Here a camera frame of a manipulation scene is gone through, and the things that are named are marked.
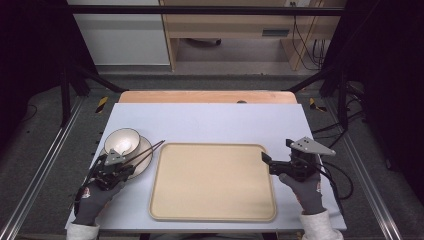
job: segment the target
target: white table surface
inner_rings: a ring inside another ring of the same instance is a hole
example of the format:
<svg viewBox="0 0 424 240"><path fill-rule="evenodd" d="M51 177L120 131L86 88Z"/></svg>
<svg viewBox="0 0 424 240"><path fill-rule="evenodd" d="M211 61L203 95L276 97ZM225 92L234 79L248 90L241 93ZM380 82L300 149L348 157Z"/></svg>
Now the white table surface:
<svg viewBox="0 0 424 240"><path fill-rule="evenodd" d="M117 103L104 130L97 158L113 131L133 128L152 144L165 140L185 143L260 144L274 159L289 161L286 139L312 138L300 104ZM157 221L149 214L159 150L149 167L126 186L96 222L102 230L122 232L270 232L302 229L302 209L292 190L272 176L277 215L271 222ZM346 225L328 180L322 177L323 205L333 228ZM73 212L67 224L74 220Z"/></svg>

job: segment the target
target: electrical outlet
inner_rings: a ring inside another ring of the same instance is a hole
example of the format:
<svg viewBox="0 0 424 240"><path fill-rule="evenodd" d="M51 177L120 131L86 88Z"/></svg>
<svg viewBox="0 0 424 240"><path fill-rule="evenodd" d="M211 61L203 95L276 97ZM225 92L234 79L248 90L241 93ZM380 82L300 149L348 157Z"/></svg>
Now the electrical outlet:
<svg viewBox="0 0 424 240"><path fill-rule="evenodd" d="M298 7L308 7L310 3L311 3L311 0L299 0L297 2L296 6L298 6Z"/></svg>
<svg viewBox="0 0 424 240"><path fill-rule="evenodd" d="M297 6L297 2L299 2L299 0L286 0L284 7L295 7Z"/></svg>
<svg viewBox="0 0 424 240"><path fill-rule="evenodd" d="M308 7L311 0L286 0L284 7Z"/></svg>

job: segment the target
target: gray floor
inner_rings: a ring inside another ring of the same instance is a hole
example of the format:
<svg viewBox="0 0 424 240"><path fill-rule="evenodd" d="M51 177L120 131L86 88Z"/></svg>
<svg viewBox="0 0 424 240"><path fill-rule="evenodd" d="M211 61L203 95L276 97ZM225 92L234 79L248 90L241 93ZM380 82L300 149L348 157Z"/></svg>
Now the gray floor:
<svg viewBox="0 0 424 240"><path fill-rule="evenodd" d="M122 71L109 72L109 75L104 72L104 77L130 89L282 90L314 72L304 69L298 72L289 70L278 41L237 39L223 40L221 46L184 41L175 72L163 68L147 68L147 71L143 69L143 72L139 72L140 69L133 69L124 75ZM63 228L70 213L70 195L76 191L86 175L86 169L92 160L92 153L97 149L97 141L101 138L113 103L119 98L119 94L112 93L92 81L89 81L89 84L92 88L90 96L84 98L72 131L61 146L60 153L20 228L21 239L29 235L39 239L49 239L46 235L50 235L53 239L59 239L65 234ZM304 106L312 130L334 123L330 112L309 107L310 98L315 99L317 106L328 108L329 103L335 101L333 98L321 99L317 93L319 85L320 83L313 84L296 94L299 103ZM105 109L102 113L95 113L103 96L109 97ZM8 148L0 156L0 226L4 226L25 194L59 130L61 107L58 88L34 96L29 104L36 106L37 112L31 117L35 108L28 108L27 117L31 118L21 123ZM361 110L356 102L349 107L350 114ZM314 137L317 141L329 145L335 137L327 137L338 133L337 129L333 129ZM413 195L402 174L386 169L384 157L366 122L362 121L361 117L353 120L345 137L352 139L403 238L424 239L424 208ZM352 159L344 142L338 142L334 150L337 152L336 157L324 160L349 173L355 186L353 196L342 201L348 227L348 230L343 232L345 238L385 239L352 167ZM341 194L345 194L348 190L346 180L335 171L332 173ZM135 237L131 234L119 234L118 238L123 236ZM280 238L297 239L296 233L281 233Z"/></svg>

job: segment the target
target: wooden tray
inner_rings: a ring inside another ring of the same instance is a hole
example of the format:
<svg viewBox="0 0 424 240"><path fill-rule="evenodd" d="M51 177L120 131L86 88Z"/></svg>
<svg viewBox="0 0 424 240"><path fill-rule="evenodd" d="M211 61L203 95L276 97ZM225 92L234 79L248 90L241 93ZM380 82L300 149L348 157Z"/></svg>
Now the wooden tray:
<svg viewBox="0 0 424 240"><path fill-rule="evenodd" d="M271 221L276 205L262 151L254 144L162 146L150 215L157 220Z"/></svg>

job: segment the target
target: table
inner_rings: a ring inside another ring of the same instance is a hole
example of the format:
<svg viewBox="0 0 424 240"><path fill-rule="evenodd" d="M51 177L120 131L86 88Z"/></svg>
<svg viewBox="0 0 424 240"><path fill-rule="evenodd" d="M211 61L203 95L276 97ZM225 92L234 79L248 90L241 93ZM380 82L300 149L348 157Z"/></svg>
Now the table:
<svg viewBox="0 0 424 240"><path fill-rule="evenodd" d="M247 104L235 104L240 100ZM275 159L285 161L288 161L290 153L290 150L284 147L285 138L298 140L296 138L303 136L312 137L302 106L296 104L293 93L286 92L125 92L112 111L99 146L103 146L105 138L111 132L124 126L135 128L152 143L162 140L164 136L168 142L258 142L263 144ZM157 221L148 213L157 158L157 154L154 155L146 171L128 181L113 203L98 217L97 222L103 231L277 232L302 228L298 218L301 212L300 204L291 189L282 184L277 176L272 177L277 216L271 222ZM322 181L322 193L323 204L330 212L333 227L346 229L329 183L325 179ZM73 221L73 213L68 222L70 221Z"/></svg>
<svg viewBox="0 0 424 240"><path fill-rule="evenodd" d="M162 6L256 6L290 7L296 2L298 7L344 7L346 0L160 0ZM298 16L296 18L299 34L293 28L293 16L243 16L243 15L171 15L162 16L168 54L172 70L176 68L179 39L181 38L277 38L288 57L292 70L301 65L307 52L305 44L309 40L331 40L340 17Z"/></svg>

